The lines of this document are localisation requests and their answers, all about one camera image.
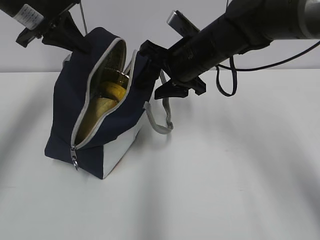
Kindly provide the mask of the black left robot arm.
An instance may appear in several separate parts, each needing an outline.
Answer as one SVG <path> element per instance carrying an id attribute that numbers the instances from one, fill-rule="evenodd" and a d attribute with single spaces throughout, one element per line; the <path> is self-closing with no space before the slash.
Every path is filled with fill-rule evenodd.
<path id="1" fill-rule="evenodd" d="M 45 45 L 90 53 L 91 45 L 79 31 L 69 10 L 79 0 L 2 0 L 0 10 L 25 29 L 16 42 L 26 48 L 34 39 Z"/>

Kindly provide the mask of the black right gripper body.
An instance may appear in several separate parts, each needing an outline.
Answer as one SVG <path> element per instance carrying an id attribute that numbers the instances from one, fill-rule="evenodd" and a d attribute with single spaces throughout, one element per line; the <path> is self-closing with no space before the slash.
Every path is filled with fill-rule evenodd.
<path id="1" fill-rule="evenodd" d="M 230 57 L 230 43 L 223 38 L 184 37 L 167 49 L 146 40 L 139 53 L 156 63 L 169 81 L 202 95 L 207 87 L 200 75 Z"/>

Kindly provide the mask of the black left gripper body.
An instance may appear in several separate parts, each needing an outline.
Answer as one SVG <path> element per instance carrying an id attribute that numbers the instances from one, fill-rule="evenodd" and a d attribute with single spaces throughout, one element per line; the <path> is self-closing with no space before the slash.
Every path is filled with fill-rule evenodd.
<path id="1" fill-rule="evenodd" d="M 45 45 L 70 50 L 65 30 L 68 22 L 75 24 L 70 9 L 70 7 L 61 10 L 50 9 L 46 13 L 41 13 L 34 7 L 16 7 L 15 20 L 25 27 L 17 36 L 16 42 L 26 48 L 34 39 L 42 39 Z"/>

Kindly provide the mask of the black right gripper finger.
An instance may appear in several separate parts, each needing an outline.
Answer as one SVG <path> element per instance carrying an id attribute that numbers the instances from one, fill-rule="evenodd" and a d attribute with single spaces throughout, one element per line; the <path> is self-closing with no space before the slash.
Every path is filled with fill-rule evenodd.
<path id="1" fill-rule="evenodd" d="M 189 95 L 189 89 L 168 81 L 158 87 L 154 92 L 155 99 L 165 98 L 186 98 Z"/>
<path id="2" fill-rule="evenodd" d="M 137 54 L 134 64 L 133 82 L 138 89 L 154 88 L 160 76 L 160 67 L 149 57 Z"/>

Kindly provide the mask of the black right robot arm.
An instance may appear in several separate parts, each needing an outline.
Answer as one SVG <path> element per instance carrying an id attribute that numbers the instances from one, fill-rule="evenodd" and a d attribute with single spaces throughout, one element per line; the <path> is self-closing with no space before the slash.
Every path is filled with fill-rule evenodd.
<path id="1" fill-rule="evenodd" d="M 235 55 L 266 48 L 276 40 L 311 40 L 320 37 L 317 0 L 234 0 L 225 12 L 203 29 L 180 11 L 167 19 L 181 39 L 170 48 L 145 41 L 139 53 L 147 65 L 136 78 L 139 87 L 161 72 L 169 81 L 155 91 L 156 99 L 185 98 L 189 90 L 206 92 L 200 75 Z"/>

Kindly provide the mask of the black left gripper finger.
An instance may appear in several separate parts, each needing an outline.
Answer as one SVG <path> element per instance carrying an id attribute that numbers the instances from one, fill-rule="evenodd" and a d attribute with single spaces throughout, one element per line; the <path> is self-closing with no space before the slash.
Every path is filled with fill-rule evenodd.
<path id="1" fill-rule="evenodd" d="M 86 40 L 74 23 L 68 22 L 65 24 L 65 33 L 67 45 L 71 51 L 77 50 L 82 53 L 91 52 L 91 44 Z"/>

